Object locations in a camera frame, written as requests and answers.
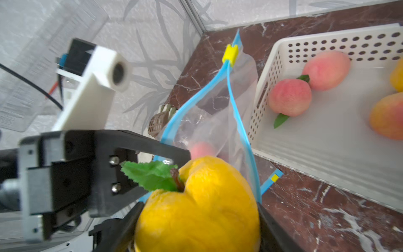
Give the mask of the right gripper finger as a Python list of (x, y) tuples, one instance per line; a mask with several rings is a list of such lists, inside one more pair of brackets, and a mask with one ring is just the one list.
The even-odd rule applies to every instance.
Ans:
[(260, 203), (258, 210), (261, 230), (260, 252), (302, 252), (302, 248)]

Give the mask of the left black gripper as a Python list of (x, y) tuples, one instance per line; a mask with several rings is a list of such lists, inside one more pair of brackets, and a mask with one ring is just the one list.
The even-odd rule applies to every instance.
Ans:
[[(88, 209), (90, 192), (91, 217), (110, 216), (148, 192), (177, 192), (170, 171), (190, 159), (188, 150), (129, 131), (69, 130), (26, 137), (18, 150), (24, 239), (49, 240)], [(92, 251), (128, 252), (144, 206), (138, 202), (124, 218), (96, 225), (89, 232)]]

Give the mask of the white plastic fruit basket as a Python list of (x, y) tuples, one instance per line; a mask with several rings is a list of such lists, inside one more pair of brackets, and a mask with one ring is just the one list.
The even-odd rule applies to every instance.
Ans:
[[(269, 92), (325, 51), (350, 58), (348, 76), (334, 89), (314, 91), (304, 114), (274, 128)], [(278, 40), (259, 78), (247, 129), (254, 154), (401, 212), (403, 143), (375, 133), (368, 120), (372, 107), (394, 93), (389, 76), (402, 57), (399, 24)]]

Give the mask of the clear zip-top bag blue zipper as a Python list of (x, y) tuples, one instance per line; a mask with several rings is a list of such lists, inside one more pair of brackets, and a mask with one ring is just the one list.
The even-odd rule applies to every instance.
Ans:
[(227, 45), (222, 62), (215, 77), (176, 111), (156, 138), (187, 150), (198, 142), (211, 144), (216, 156), (242, 174), (261, 202), (283, 173), (274, 169), (260, 182), (251, 147), (258, 122), (254, 104), (258, 73), (255, 60), (243, 52), (239, 34)]

